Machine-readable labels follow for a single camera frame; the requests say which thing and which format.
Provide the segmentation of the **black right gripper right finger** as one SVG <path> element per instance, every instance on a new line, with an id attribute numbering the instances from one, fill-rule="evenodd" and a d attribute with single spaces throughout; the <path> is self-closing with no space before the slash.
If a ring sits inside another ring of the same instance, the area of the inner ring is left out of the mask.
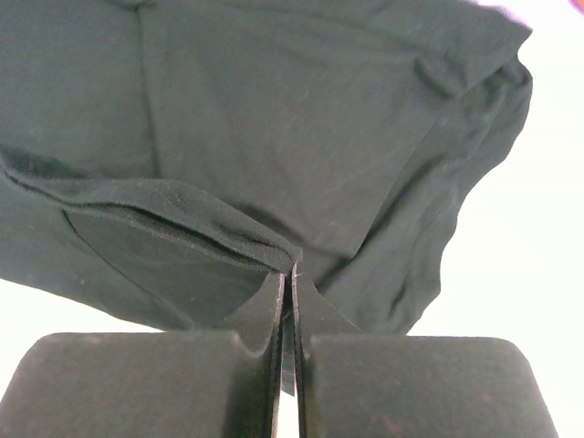
<path id="1" fill-rule="evenodd" d="M 515 344 L 363 332 L 320 295 L 301 264 L 290 295 L 302 436 L 557 436 Z"/>

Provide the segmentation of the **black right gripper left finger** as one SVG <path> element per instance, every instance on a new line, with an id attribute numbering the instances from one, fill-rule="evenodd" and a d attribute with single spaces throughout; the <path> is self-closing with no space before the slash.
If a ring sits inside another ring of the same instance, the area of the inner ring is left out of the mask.
<path id="1" fill-rule="evenodd" d="M 4 437 L 271 437 L 286 279 L 270 274 L 217 328 L 58 333 L 21 359 Z"/>

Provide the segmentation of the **black t-shirt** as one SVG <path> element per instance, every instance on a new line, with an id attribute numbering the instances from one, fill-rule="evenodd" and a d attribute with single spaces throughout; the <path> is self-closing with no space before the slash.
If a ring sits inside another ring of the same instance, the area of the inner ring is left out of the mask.
<path id="1" fill-rule="evenodd" d="M 4 1 L 1 277 L 190 329 L 302 265 L 407 332 L 524 127 L 529 36 L 465 1 Z"/>

